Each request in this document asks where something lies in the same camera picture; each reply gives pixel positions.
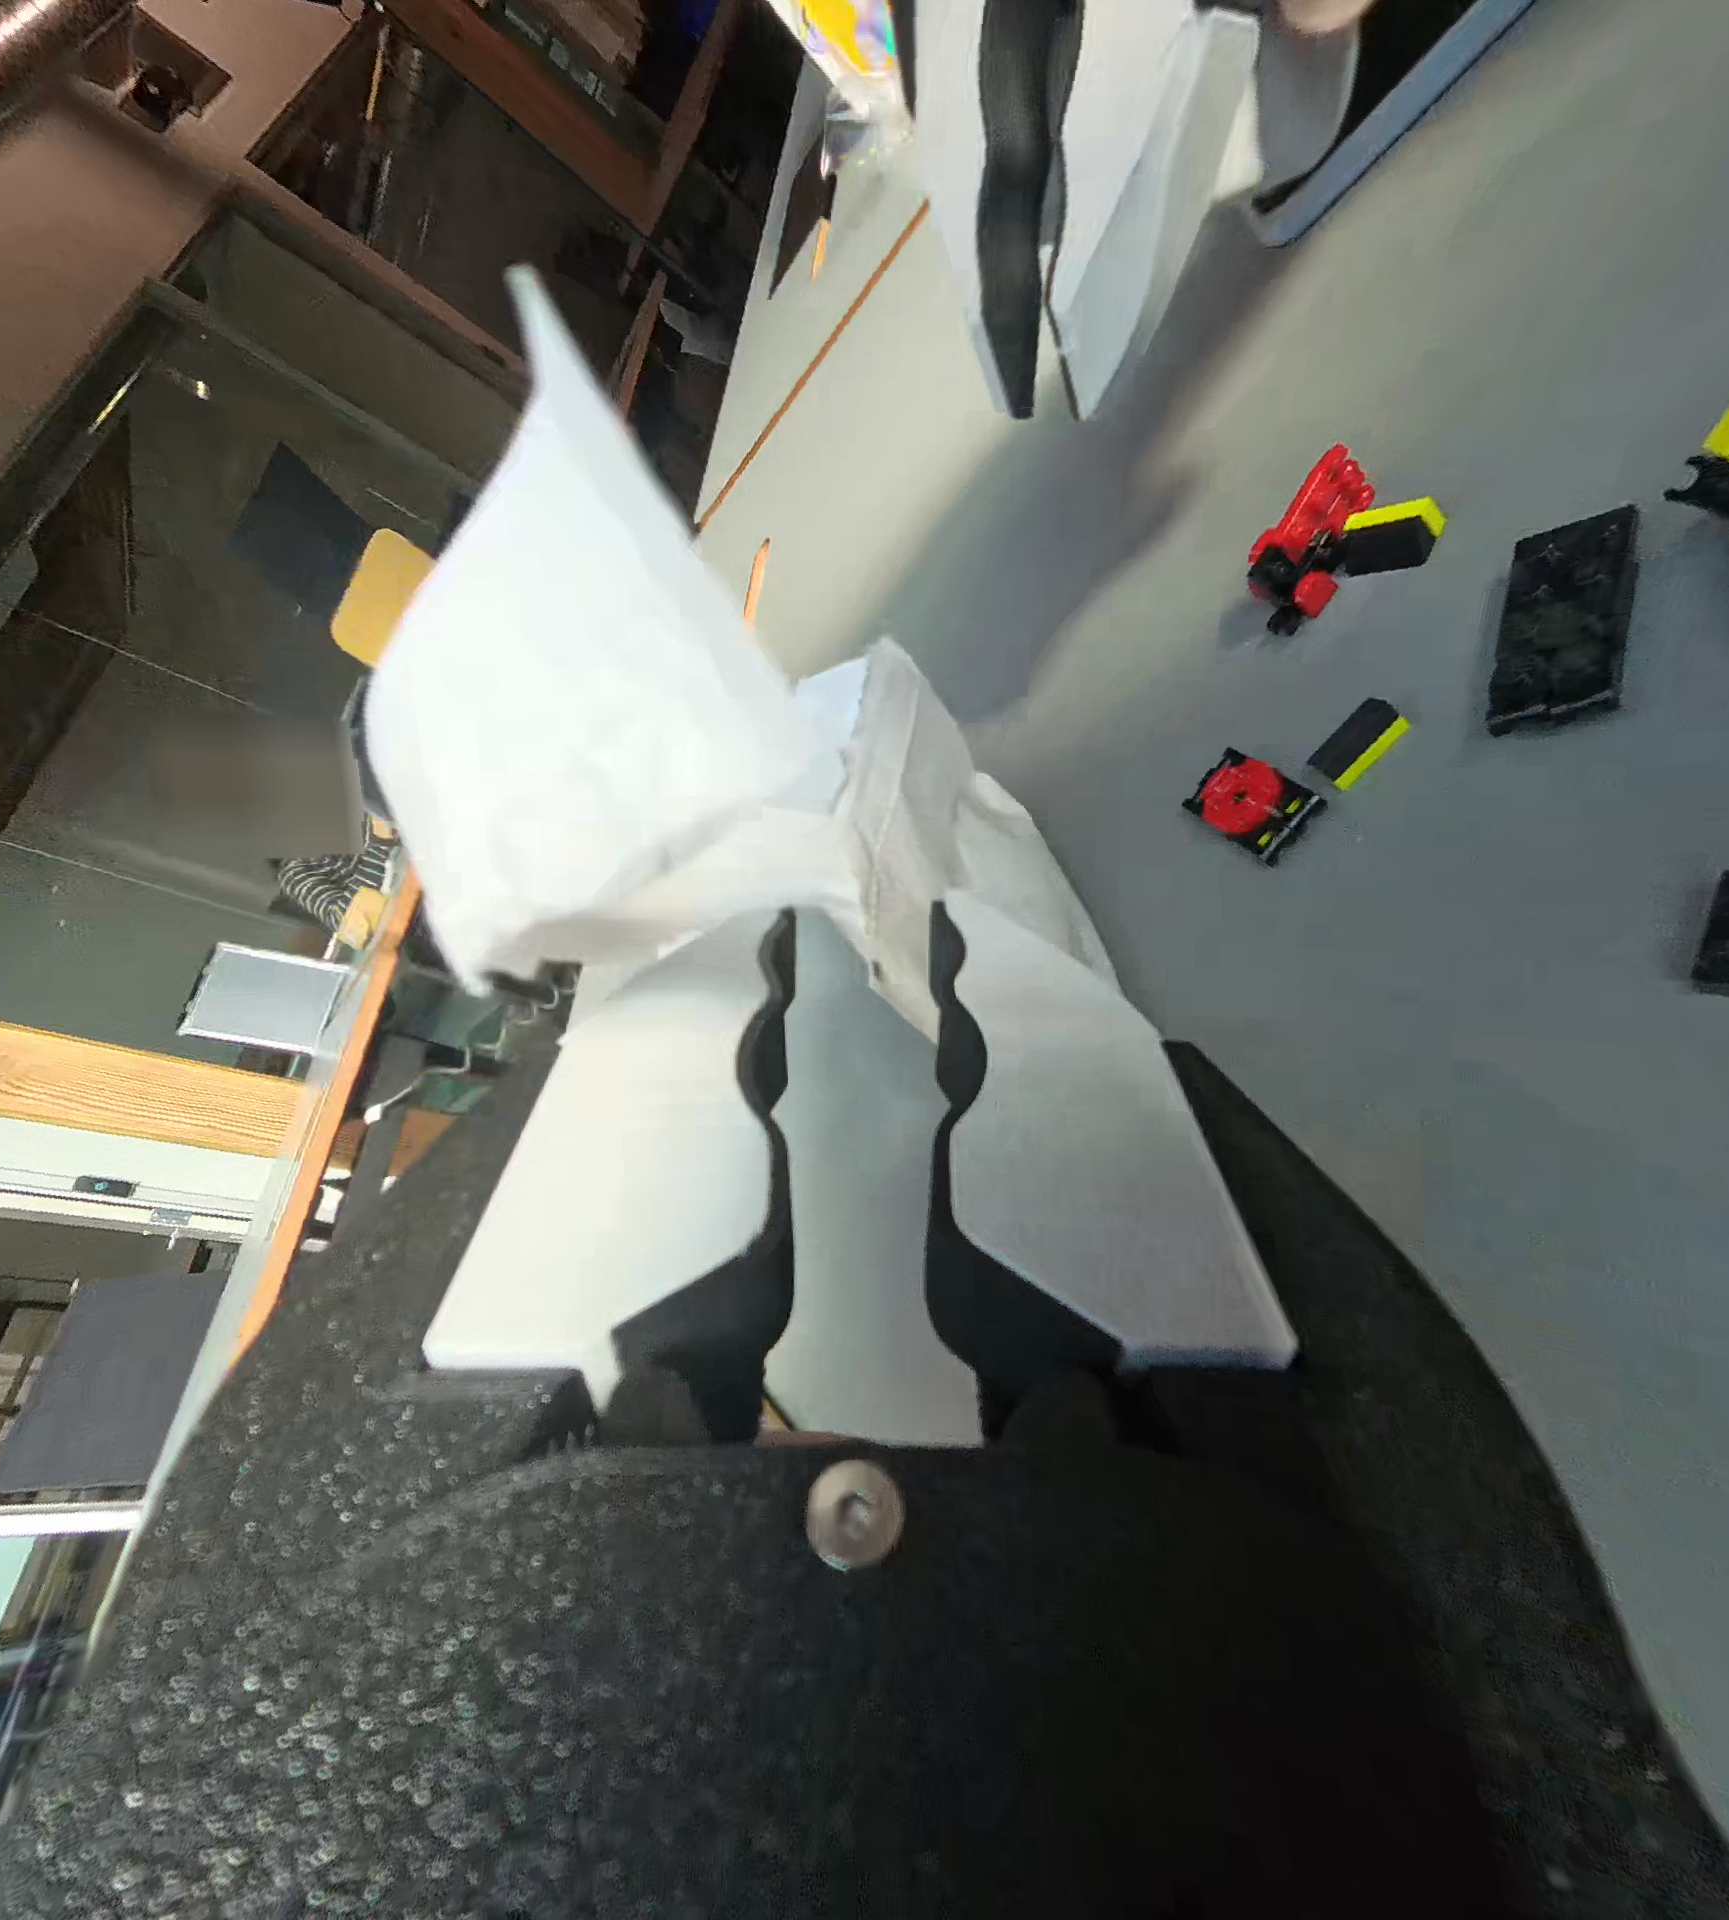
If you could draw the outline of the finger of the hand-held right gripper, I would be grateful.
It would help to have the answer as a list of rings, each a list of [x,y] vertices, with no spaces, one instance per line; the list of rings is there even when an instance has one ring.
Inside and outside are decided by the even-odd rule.
[[[921,168],[973,355],[1009,420],[1034,412],[1047,208],[1078,3],[921,5]]]
[[[1248,7],[1080,7],[1054,239],[1054,349],[1080,420],[1165,319],[1252,94],[1258,49]]]

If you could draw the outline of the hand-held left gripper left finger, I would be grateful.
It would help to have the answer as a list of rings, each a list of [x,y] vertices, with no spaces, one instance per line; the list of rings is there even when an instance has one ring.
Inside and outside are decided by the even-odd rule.
[[[431,1371],[589,1389],[674,1353],[762,1371],[793,1309],[777,1109],[794,948],[794,917],[758,912],[583,975],[424,1333]]]

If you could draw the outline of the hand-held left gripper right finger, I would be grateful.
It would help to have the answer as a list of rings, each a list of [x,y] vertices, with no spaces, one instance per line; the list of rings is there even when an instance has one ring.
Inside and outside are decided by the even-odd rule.
[[[1284,1315],[1165,1042],[973,895],[931,912],[925,1307],[980,1379],[1287,1369]]]

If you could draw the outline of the red lego plates black hinge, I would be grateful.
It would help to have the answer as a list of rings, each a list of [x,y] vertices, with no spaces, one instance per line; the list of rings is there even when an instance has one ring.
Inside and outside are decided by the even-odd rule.
[[[1255,541],[1247,588],[1268,609],[1266,632],[1295,637],[1327,613],[1344,580],[1424,566],[1447,525],[1431,496],[1378,505],[1358,459],[1333,444]]]

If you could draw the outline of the torn printed white paper bag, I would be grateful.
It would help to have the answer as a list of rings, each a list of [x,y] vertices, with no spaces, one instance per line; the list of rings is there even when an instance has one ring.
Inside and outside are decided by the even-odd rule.
[[[1116,992],[1041,830],[898,642],[789,682],[540,277],[505,284],[530,395],[362,709],[446,969],[516,995],[809,911],[931,1035],[931,907],[965,895]]]

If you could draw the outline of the black lego plate red wheel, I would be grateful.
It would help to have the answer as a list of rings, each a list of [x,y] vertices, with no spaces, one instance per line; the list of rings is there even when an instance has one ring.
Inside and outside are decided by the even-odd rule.
[[[1182,803],[1182,812],[1263,868],[1280,862],[1328,800],[1271,763],[1229,749]]]

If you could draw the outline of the black yellow lego slope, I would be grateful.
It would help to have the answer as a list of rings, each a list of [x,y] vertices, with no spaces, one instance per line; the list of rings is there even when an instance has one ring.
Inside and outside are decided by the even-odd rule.
[[[1308,757],[1307,767],[1344,795],[1410,733],[1393,702],[1365,699]]]

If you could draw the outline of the small yellow white box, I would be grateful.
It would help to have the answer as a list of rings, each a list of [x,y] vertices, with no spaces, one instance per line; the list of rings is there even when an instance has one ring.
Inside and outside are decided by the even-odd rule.
[[[898,38],[888,3],[797,3],[806,54],[836,90],[898,84]]]

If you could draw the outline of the open white laptop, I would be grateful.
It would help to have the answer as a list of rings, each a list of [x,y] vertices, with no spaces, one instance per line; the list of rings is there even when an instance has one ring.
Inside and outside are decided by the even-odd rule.
[[[272,948],[219,942],[183,1008],[183,1041],[314,1057],[352,969]]]

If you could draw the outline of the striped black white cloth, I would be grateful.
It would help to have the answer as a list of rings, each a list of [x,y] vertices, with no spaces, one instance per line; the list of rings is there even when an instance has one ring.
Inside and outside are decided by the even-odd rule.
[[[354,854],[288,856],[274,862],[270,912],[337,936],[360,903],[381,900],[394,844],[370,841]]]

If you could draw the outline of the light wooden beam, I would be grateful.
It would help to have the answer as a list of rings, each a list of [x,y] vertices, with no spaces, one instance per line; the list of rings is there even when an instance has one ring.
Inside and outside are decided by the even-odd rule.
[[[312,1109],[272,1075],[0,1022],[0,1121],[279,1158]]]

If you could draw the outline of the wooden seat chair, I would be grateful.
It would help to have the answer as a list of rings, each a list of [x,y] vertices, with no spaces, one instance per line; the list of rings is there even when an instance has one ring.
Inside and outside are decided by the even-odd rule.
[[[394,531],[373,533],[329,618],[332,645],[359,667],[377,668],[434,566],[428,552]]]

